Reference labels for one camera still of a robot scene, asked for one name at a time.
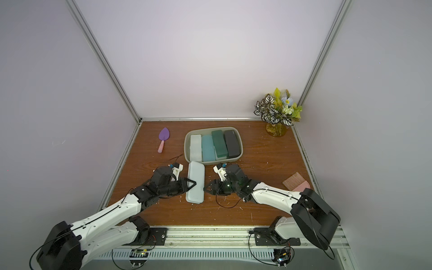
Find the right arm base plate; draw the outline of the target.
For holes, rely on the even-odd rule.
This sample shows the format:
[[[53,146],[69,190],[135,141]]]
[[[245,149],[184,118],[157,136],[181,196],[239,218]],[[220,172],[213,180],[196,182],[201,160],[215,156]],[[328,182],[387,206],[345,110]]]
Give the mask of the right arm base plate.
[[[256,227],[250,233],[256,246],[301,246],[300,238],[284,239],[271,228]]]

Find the dark green pencil case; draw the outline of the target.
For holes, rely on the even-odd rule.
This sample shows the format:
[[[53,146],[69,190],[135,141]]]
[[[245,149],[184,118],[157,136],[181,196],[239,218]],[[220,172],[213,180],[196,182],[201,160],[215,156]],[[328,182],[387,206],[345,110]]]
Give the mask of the dark green pencil case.
[[[216,151],[216,157],[218,159],[226,159],[228,157],[228,150],[225,143],[222,130],[214,130],[211,132],[213,139],[214,149]]]

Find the teal ribbed pencil case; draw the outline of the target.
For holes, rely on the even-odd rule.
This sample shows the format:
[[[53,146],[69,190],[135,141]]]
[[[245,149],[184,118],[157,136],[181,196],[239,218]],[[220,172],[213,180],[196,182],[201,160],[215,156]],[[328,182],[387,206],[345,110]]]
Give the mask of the teal ribbed pencil case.
[[[213,162],[216,160],[213,138],[211,135],[202,136],[201,150],[203,162]]]

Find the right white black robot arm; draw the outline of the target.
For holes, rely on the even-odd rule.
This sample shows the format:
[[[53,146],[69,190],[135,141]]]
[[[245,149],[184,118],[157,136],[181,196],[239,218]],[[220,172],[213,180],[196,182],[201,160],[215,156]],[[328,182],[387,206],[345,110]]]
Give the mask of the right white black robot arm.
[[[204,191],[214,196],[236,194],[243,202],[267,205],[294,218],[303,236],[315,247],[327,251],[341,222],[337,212],[314,190],[288,191],[250,179],[237,164],[218,164],[219,178],[206,185]]]

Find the frosted clear pencil case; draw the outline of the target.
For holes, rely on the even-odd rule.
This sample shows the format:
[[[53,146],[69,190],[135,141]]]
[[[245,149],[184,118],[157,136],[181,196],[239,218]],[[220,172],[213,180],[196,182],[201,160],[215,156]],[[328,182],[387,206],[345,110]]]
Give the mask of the frosted clear pencil case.
[[[190,137],[190,160],[192,162],[202,162],[202,137],[201,135],[191,135]]]

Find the pale blue white pencil case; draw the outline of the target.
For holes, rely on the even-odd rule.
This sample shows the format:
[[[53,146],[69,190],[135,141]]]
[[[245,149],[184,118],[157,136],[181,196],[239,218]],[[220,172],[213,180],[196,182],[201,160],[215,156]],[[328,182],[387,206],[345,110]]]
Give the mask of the pale blue white pencil case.
[[[205,166],[199,162],[191,162],[188,169],[189,179],[196,181],[196,186],[186,192],[189,203],[201,204],[204,202]]]

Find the grey-green plastic storage box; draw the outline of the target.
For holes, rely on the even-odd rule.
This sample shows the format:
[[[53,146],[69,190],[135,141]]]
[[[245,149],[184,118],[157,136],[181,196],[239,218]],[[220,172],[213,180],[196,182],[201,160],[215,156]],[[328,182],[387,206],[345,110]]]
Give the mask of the grey-green plastic storage box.
[[[203,162],[202,161],[200,163],[202,163],[204,165],[213,165],[213,164],[217,164],[217,163],[233,163],[233,162],[239,160],[244,153],[243,142],[242,142],[239,131],[234,127],[217,127],[217,128],[197,129],[197,130],[192,130],[189,133],[187,133],[187,135],[184,139],[184,155],[185,155],[184,157],[185,157],[186,161],[189,163],[191,162],[191,160],[190,160],[190,137],[191,137],[191,135],[201,135],[201,137],[205,136],[205,135],[212,135],[212,131],[219,130],[219,129],[222,130],[223,133],[226,130],[234,130],[235,131],[237,139],[238,139],[238,143],[240,145],[241,154],[238,157],[234,157],[234,158],[227,157],[226,159],[218,159],[216,157],[216,160],[213,162]]]

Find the dark grey pencil case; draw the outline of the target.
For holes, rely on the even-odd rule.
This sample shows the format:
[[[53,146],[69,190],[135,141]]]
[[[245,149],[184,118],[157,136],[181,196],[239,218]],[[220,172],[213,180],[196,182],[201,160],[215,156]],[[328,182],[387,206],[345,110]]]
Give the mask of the dark grey pencil case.
[[[241,154],[240,145],[234,130],[225,130],[224,138],[226,142],[226,147],[228,151],[229,158],[238,157]]]

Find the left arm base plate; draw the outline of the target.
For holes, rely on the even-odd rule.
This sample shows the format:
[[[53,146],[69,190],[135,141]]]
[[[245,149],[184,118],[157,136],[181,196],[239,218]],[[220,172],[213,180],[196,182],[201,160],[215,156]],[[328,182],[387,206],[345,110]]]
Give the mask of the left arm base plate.
[[[164,246],[168,229],[165,227],[150,227],[140,231],[130,246]]]

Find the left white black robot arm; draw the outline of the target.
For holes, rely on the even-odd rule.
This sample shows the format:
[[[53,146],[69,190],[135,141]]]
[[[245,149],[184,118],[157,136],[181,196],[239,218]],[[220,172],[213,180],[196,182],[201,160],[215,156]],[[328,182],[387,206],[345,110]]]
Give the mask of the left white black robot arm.
[[[137,241],[154,241],[150,226],[139,215],[161,198],[184,194],[196,182],[179,174],[181,164],[161,166],[153,176],[113,205],[68,224],[55,225],[45,243],[32,255],[43,270],[79,270],[101,254]]]

